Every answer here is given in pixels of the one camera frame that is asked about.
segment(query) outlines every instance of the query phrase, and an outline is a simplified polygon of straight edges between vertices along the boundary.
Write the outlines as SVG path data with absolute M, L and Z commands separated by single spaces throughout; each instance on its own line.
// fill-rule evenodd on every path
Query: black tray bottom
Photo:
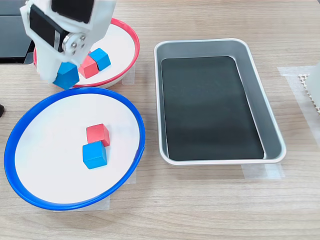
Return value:
M 169 158 L 262 159 L 236 62 L 229 56 L 161 62 Z

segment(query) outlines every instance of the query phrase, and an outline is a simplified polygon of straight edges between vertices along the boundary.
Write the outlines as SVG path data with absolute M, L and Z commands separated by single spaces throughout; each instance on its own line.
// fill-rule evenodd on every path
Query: blue rim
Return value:
M 75 202 L 75 203 L 54 203 L 42 200 L 33 194 L 31 194 L 21 183 L 17 171 L 16 171 L 16 164 L 15 164 L 15 155 L 16 155 L 16 148 L 18 145 L 18 142 L 20 140 L 20 137 L 22 136 L 23 132 L 27 128 L 27 126 L 32 122 L 32 120 L 45 108 L 47 108 L 49 105 L 55 103 L 56 101 L 73 96 L 73 95 L 79 95 L 79 94 L 100 94 L 105 95 L 111 98 L 114 98 L 124 105 L 126 105 L 134 114 L 140 131 L 140 140 L 139 140 L 139 147 L 136 151 L 136 154 L 134 156 L 134 160 L 132 165 L 130 166 L 129 170 L 126 172 L 126 174 L 110 189 L 103 192 L 102 194 L 93 197 L 91 199 L 81 201 L 81 202 Z M 145 149 L 145 142 L 146 142 L 146 132 L 145 132 L 145 126 L 143 119 L 138 112 L 137 108 L 124 96 L 120 95 L 119 93 L 116 93 L 114 91 L 104 89 L 104 88 L 96 88 L 96 87 L 84 87 L 84 88 L 73 88 L 67 91 L 62 91 L 59 93 L 56 93 L 52 96 L 47 97 L 46 99 L 40 101 L 38 104 L 36 104 L 34 107 L 32 107 L 15 125 L 13 128 L 9 139 L 6 143 L 5 151 L 4 151 L 4 170 L 6 177 L 13 188 L 13 190 L 25 201 L 28 203 L 35 205 L 39 208 L 48 209 L 48 210 L 56 210 L 56 211 L 65 211 L 65 210 L 73 210 L 73 209 L 79 209 L 86 206 L 89 206 L 91 204 L 94 204 L 105 197 L 112 194 L 114 191 L 116 191 L 122 184 L 125 183 L 125 181 L 130 177 L 130 175 L 134 172 L 136 169 L 142 154 Z

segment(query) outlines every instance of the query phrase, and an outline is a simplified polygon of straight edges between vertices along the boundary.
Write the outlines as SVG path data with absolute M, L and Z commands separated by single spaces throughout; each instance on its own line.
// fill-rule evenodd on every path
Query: wooden table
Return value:
M 277 67 L 320 60 L 316 0 L 119 1 L 114 17 L 137 32 L 135 85 L 110 89 L 129 98 L 146 127 L 137 183 L 112 196 L 110 210 L 53 212 L 10 187 L 3 167 L 9 134 L 33 105 L 55 93 L 33 65 L 0 66 L 0 239 L 318 240 L 320 150 Z M 158 154 L 153 49 L 165 40 L 239 38 L 248 43 L 287 145 L 283 179 L 245 179 L 240 165 L 173 167 Z

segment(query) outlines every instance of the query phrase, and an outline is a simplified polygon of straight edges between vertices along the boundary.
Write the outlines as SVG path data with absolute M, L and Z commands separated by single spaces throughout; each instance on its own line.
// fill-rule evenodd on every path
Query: black object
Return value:
M 30 28 L 50 44 L 59 53 L 63 52 L 62 43 L 69 34 L 56 24 L 50 17 L 44 14 L 36 5 L 31 6 L 30 10 Z
M 4 112 L 5 112 L 5 107 L 0 104 L 0 118 L 2 114 L 4 114 Z
M 95 0 L 52 0 L 51 9 L 64 17 L 87 24 L 94 2 Z
M 25 0 L 0 0 L 0 64 L 31 64 L 34 43 L 26 34 L 20 8 Z
M 237 66 L 231 57 L 165 59 L 161 72 L 170 159 L 264 157 Z

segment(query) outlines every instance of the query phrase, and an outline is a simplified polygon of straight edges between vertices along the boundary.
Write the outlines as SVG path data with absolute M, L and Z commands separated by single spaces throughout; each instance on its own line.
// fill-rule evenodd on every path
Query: metal tray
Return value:
M 163 60 L 193 59 L 207 57 L 230 57 L 234 60 L 242 91 L 254 122 L 256 133 L 262 146 L 260 159 L 171 159 L 166 132 L 166 116 L 163 84 Z M 286 155 L 286 146 L 276 123 L 266 93 L 261 84 L 248 45 L 235 38 L 212 40 L 175 40 L 164 41 L 154 48 L 156 106 L 158 122 L 159 151 L 161 157 L 172 165 L 235 165 L 235 164 L 271 164 L 281 161 Z

